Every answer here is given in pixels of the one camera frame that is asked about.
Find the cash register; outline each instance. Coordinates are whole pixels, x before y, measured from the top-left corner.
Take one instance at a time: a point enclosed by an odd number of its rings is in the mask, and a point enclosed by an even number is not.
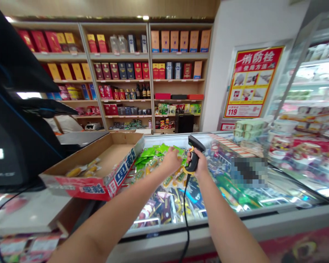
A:
[[[77,111],[55,100],[17,95],[59,91],[0,12],[0,193],[44,189],[38,175],[68,155],[43,118]]]

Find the white wall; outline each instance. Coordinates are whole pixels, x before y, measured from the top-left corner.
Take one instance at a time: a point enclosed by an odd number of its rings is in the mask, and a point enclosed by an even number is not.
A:
[[[218,9],[203,109],[203,131],[216,131],[225,100],[233,48],[295,38],[310,1],[289,5],[289,0],[223,0]]]

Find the fire hydrant poster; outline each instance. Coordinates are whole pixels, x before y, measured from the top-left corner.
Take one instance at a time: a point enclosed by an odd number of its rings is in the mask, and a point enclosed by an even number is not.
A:
[[[273,82],[284,47],[237,53],[224,118],[257,118]]]

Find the hand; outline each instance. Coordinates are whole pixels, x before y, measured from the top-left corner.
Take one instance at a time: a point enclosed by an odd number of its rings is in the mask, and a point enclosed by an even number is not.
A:
[[[164,156],[160,168],[166,174],[166,177],[176,172],[181,166],[183,159],[178,157],[178,153],[179,151],[177,149],[170,147]]]
[[[195,176],[197,178],[208,175],[208,168],[207,168],[207,159],[202,152],[198,149],[194,148],[194,152],[199,157],[197,168],[195,171]],[[188,152],[188,157],[186,158],[186,162],[189,163],[191,161],[191,152]]]

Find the open cardboard box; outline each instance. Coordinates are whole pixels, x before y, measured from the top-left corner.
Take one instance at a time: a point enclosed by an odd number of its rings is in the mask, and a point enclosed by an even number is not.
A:
[[[129,169],[144,147],[143,134],[110,133],[50,167],[39,176],[55,195],[109,201],[120,189]],[[99,157],[95,177],[66,177],[78,165]]]

